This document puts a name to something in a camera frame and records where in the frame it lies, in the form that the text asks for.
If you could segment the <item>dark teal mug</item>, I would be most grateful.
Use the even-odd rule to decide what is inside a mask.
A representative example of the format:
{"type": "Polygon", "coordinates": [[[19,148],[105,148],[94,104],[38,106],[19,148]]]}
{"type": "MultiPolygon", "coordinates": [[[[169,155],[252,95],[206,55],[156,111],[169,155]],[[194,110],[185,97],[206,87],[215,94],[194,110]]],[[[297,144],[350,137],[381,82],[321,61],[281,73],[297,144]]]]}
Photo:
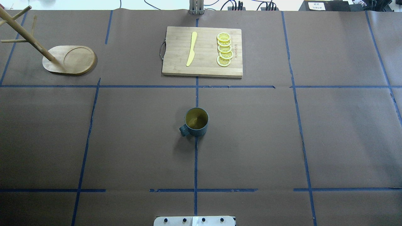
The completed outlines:
{"type": "Polygon", "coordinates": [[[182,137],[192,135],[201,137],[206,134],[209,124],[209,114],[205,109],[194,107],[185,114],[185,124],[179,128],[182,137]]]}

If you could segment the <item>wooden cup storage rack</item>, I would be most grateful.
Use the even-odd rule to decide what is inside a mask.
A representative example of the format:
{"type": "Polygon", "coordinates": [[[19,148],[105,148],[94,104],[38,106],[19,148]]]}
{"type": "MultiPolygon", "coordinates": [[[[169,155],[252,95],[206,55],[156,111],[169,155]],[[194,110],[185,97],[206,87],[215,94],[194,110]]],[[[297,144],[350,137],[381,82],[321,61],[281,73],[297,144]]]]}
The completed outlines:
{"type": "Polygon", "coordinates": [[[43,67],[51,73],[65,75],[82,75],[92,70],[96,64],[96,54],[86,46],[64,45],[56,46],[47,50],[35,37],[34,29],[37,17],[34,16],[31,32],[28,32],[16,20],[31,10],[29,5],[13,17],[1,8],[1,25],[8,24],[23,39],[21,40],[1,40],[1,43],[30,43],[42,56],[43,67]]]}

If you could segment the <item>lemon slice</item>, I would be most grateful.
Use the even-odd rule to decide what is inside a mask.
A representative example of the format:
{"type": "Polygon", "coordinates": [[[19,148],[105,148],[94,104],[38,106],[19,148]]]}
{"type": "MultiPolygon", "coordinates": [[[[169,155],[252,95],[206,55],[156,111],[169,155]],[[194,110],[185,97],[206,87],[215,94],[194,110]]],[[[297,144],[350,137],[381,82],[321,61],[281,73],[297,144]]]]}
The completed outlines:
{"type": "Polygon", "coordinates": [[[231,60],[233,58],[233,52],[219,52],[219,56],[224,60],[231,60]]]}
{"type": "Polygon", "coordinates": [[[232,51],[232,47],[231,47],[231,46],[225,46],[225,47],[223,47],[223,46],[218,45],[218,46],[217,46],[217,50],[218,50],[220,53],[230,53],[230,52],[232,51]]]}
{"type": "Polygon", "coordinates": [[[220,42],[229,42],[231,40],[231,35],[226,32],[221,32],[217,34],[216,38],[220,42]]]}
{"type": "Polygon", "coordinates": [[[230,65],[231,59],[224,59],[224,58],[222,58],[220,56],[217,56],[216,62],[221,67],[227,67],[227,66],[230,65]]]}
{"type": "Polygon", "coordinates": [[[217,44],[220,47],[230,47],[231,46],[231,40],[228,40],[228,41],[217,40],[217,44]]]}

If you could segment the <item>yellow plastic knife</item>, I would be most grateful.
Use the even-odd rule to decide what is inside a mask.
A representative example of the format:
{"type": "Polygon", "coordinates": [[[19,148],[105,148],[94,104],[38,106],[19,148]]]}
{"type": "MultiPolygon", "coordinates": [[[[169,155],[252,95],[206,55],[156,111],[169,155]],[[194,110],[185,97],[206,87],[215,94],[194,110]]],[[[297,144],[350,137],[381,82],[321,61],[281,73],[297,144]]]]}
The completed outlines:
{"type": "Polygon", "coordinates": [[[197,36],[198,36],[197,32],[193,31],[192,34],[191,34],[189,55],[188,55],[187,62],[186,62],[187,67],[189,67],[192,64],[192,62],[193,62],[193,60],[195,58],[195,50],[194,50],[194,48],[195,48],[195,43],[196,43],[196,40],[197,40],[197,36]]]}

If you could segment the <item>bamboo cutting board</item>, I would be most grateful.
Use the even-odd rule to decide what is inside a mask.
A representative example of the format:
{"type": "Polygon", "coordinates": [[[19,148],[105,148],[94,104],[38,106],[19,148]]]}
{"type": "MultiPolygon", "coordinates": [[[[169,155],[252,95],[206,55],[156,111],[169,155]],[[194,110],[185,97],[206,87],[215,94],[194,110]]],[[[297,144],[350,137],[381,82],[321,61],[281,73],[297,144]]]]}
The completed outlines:
{"type": "Polygon", "coordinates": [[[162,65],[163,75],[177,76],[207,76],[220,78],[242,78],[242,31],[227,28],[203,27],[167,27],[166,50],[162,65]],[[186,62],[190,50],[191,34],[196,31],[198,36],[195,43],[195,58],[187,67],[186,62]],[[231,35],[233,58],[227,67],[221,67],[216,59],[217,34],[226,32],[231,35]]]}

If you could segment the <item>black box with label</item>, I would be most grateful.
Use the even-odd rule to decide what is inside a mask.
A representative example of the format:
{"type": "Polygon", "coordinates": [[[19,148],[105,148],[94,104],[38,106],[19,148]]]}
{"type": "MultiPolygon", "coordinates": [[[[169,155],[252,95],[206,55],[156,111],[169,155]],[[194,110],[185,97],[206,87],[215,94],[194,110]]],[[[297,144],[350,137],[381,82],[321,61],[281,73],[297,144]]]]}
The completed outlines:
{"type": "Polygon", "coordinates": [[[299,11],[350,12],[351,8],[347,1],[305,0],[299,11]]]}

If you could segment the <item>aluminium frame post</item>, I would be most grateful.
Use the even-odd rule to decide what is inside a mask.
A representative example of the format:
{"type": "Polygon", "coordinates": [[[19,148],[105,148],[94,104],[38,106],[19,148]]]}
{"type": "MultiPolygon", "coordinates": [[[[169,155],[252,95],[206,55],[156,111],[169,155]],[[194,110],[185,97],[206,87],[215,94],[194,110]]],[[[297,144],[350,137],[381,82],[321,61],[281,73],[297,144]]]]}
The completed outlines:
{"type": "Polygon", "coordinates": [[[204,13],[204,0],[189,0],[189,14],[203,15],[204,13]]]}

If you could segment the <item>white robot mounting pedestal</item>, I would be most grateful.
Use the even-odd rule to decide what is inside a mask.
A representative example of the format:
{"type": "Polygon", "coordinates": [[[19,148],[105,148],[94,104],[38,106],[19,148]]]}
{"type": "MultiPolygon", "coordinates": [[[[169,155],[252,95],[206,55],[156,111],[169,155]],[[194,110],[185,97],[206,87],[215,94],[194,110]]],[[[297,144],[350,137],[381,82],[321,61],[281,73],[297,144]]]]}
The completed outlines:
{"type": "Polygon", "coordinates": [[[232,216],[160,216],[154,226],[236,226],[232,216]]]}

